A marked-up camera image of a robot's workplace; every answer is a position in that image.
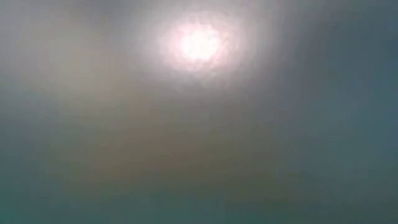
hazy sky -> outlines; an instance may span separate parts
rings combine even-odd
[[[0,223],[396,223],[397,9],[1,1]]]

sky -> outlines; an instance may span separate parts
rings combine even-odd
[[[1,1],[0,223],[396,223],[397,9]]]

